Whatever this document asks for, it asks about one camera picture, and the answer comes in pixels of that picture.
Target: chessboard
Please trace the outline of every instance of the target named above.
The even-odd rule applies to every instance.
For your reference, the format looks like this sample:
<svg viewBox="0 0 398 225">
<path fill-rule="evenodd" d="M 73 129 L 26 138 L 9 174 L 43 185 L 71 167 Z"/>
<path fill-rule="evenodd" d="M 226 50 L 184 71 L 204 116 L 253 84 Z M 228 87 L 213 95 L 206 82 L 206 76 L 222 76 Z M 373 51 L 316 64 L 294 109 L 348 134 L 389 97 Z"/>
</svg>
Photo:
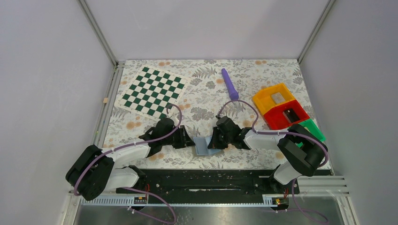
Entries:
<svg viewBox="0 0 398 225">
<path fill-rule="evenodd" d="M 145 65 L 115 106 L 153 120 L 161 119 L 167 115 L 166 106 L 178 103 L 189 81 L 189 77 Z"/>
</svg>

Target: yellow box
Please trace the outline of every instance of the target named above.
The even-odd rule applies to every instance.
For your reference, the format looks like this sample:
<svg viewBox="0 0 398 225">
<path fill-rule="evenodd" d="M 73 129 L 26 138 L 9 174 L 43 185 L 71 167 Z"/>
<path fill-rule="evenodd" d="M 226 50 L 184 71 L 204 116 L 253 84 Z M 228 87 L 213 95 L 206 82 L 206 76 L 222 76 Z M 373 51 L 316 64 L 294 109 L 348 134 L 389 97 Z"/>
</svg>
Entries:
<svg viewBox="0 0 398 225">
<path fill-rule="evenodd" d="M 271 95 L 276 94 L 278 92 L 281 93 L 282 97 L 285 99 L 284 102 L 279 103 L 279 104 L 275 103 L 273 101 L 273 99 L 271 98 Z M 255 94 L 253 96 L 253 102 L 259 109 L 259 112 L 261 113 L 261 115 L 263 115 L 263 116 L 266 112 L 268 112 L 270 109 L 274 108 L 275 106 L 283 105 L 286 102 L 290 102 L 293 100 L 295 100 L 295 98 L 290 93 L 289 89 L 287 89 L 287 87 L 285 86 L 284 83 L 280 83 L 280 84 L 277 84 L 272 87 L 264 88 L 264 89 L 260 90 L 259 92 L 257 92 L 257 94 Z"/>
</svg>

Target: gray floor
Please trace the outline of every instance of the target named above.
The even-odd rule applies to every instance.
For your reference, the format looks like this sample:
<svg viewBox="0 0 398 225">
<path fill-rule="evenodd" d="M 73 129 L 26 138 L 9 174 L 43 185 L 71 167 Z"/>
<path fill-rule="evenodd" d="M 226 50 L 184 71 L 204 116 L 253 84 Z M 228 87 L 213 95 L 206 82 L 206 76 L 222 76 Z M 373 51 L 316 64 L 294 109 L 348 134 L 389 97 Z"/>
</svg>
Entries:
<svg viewBox="0 0 398 225">
<path fill-rule="evenodd" d="M 304 201 L 298 198 L 303 209 L 318 210 L 324 214 L 331 225 L 343 224 L 339 207 L 332 197 L 307 197 Z M 291 209 L 296 208 L 291 201 Z M 275 225 L 317 224 L 310 221 L 301 212 L 270 213 L 270 208 L 255 207 L 175 207 L 178 217 L 177 225 Z M 143 212 L 161 219 L 172 220 L 167 207 L 146 207 Z M 311 214 L 318 220 L 318 215 Z M 115 206 L 80 206 L 75 225 L 161 225 L 163 223 L 146 218 L 139 214 L 132 215 L 126 207 Z"/>
</svg>

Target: red box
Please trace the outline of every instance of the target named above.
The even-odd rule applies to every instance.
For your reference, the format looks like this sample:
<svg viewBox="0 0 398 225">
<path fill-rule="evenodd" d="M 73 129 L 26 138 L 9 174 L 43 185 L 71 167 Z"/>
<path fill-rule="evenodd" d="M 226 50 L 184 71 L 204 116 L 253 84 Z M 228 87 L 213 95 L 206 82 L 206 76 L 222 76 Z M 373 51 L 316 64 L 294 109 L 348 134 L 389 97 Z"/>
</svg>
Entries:
<svg viewBox="0 0 398 225">
<path fill-rule="evenodd" d="M 293 100 L 283 105 L 276 106 L 263 115 L 271 130 L 284 129 L 293 124 L 290 123 L 283 114 L 283 112 L 288 109 L 292 109 L 300 119 L 294 123 L 300 123 L 310 118 L 303 107 L 301 107 L 300 103 L 297 100 Z"/>
</svg>

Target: purple toy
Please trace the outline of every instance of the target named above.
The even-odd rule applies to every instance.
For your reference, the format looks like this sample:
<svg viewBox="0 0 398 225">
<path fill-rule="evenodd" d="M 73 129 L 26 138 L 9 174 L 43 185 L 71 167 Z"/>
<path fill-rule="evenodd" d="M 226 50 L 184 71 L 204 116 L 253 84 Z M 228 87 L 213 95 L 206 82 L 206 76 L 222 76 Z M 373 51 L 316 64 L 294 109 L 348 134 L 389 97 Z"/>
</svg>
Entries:
<svg viewBox="0 0 398 225">
<path fill-rule="evenodd" d="M 227 85 L 227 90 L 228 93 L 230 94 L 230 99 L 231 100 L 237 100 L 239 99 L 239 94 L 234 88 L 234 85 L 232 84 L 232 81 L 230 79 L 230 76 L 227 73 L 226 69 L 221 69 L 221 75 L 224 78 L 225 85 Z"/>
</svg>

